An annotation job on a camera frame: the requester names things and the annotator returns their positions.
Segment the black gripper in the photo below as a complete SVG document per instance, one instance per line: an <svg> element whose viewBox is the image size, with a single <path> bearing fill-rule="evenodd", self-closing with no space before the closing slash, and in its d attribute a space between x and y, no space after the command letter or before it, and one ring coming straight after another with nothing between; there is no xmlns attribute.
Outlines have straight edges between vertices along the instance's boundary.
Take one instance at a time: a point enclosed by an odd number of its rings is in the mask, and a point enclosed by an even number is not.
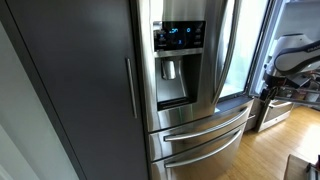
<svg viewBox="0 0 320 180"><path fill-rule="evenodd" d="M277 87L263 89L259 97L259 99L261 100L261 104L264 105L269 100L273 100L277 92L278 92Z"/></svg>

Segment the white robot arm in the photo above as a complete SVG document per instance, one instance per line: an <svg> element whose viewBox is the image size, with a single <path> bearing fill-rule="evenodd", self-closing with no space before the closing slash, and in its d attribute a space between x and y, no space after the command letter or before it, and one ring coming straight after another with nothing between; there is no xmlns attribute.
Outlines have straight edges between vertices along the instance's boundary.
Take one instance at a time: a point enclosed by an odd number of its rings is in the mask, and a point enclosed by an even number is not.
<svg viewBox="0 0 320 180"><path fill-rule="evenodd" d="M265 67L261 100L319 106L320 41L305 34L281 36Z"/></svg>

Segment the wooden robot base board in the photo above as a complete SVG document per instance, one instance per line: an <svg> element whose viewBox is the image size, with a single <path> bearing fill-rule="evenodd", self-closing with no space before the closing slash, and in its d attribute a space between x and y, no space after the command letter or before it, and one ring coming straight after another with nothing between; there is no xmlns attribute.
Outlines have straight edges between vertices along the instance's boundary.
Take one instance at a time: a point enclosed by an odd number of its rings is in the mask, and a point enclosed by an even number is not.
<svg viewBox="0 0 320 180"><path fill-rule="evenodd" d="M320 180L319 163L312 164L290 154L283 180Z"/></svg>

